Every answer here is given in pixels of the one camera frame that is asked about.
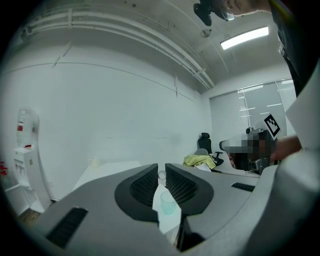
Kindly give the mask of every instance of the white desk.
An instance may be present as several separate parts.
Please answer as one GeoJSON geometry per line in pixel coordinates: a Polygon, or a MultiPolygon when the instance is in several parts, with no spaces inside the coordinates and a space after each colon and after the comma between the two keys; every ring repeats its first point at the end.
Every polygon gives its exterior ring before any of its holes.
{"type": "Polygon", "coordinates": [[[130,162],[106,162],[102,163],[99,167],[88,166],[84,171],[73,190],[79,188],[81,185],[105,177],[112,174],[117,174],[132,168],[142,166],[138,161],[130,162]]]}

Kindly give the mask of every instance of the ceiling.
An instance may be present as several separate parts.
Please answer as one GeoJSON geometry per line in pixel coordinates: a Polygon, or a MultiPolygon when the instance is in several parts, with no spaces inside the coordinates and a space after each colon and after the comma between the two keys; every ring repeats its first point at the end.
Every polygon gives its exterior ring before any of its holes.
{"type": "Polygon", "coordinates": [[[216,84],[221,80],[262,69],[283,62],[277,52],[277,27],[272,15],[257,12],[224,21],[211,14],[212,26],[205,26],[195,15],[193,4],[198,0],[56,0],[46,2],[42,8],[54,8],[66,4],[93,4],[99,9],[107,7],[115,15],[125,16],[157,30],[190,54],[216,84]],[[257,38],[227,50],[220,42],[226,36],[268,26],[269,35],[257,38]],[[202,30],[211,29],[208,38],[202,30]]]}

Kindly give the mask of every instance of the hand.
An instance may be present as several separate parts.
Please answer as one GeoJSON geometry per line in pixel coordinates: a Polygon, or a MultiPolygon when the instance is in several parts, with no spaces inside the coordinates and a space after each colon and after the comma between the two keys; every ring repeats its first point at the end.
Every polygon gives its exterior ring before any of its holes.
{"type": "Polygon", "coordinates": [[[301,144],[297,136],[277,139],[275,151],[270,156],[270,162],[285,159],[287,156],[298,152],[301,144]]]}

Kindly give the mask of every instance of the white machine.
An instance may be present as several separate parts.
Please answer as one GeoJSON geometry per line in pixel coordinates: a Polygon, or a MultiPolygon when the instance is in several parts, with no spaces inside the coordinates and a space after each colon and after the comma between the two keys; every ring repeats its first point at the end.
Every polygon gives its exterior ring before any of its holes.
{"type": "Polygon", "coordinates": [[[39,167],[36,139],[33,138],[37,129],[37,119],[30,107],[19,110],[17,142],[20,147],[13,150],[13,173],[18,184],[5,190],[17,215],[21,215],[27,209],[44,213],[51,205],[39,167]]]}

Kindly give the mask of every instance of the black office chair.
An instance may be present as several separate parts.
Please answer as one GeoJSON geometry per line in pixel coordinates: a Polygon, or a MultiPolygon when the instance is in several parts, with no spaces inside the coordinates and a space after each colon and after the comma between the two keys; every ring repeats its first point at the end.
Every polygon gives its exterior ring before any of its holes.
{"type": "Polygon", "coordinates": [[[199,149],[205,149],[208,151],[208,154],[212,154],[211,150],[211,139],[209,133],[203,132],[201,133],[200,139],[198,139],[198,148],[199,149]]]}
{"type": "MultiPolygon", "coordinates": [[[[198,148],[205,149],[206,151],[208,151],[209,156],[212,155],[211,139],[209,133],[201,133],[201,137],[200,139],[198,139],[198,148]]],[[[216,151],[216,156],[212,157],[216,166],[220,166],[224,162],[223,159],[219,158],[219,154],[223,154],[223,152],[216,151]]]]}

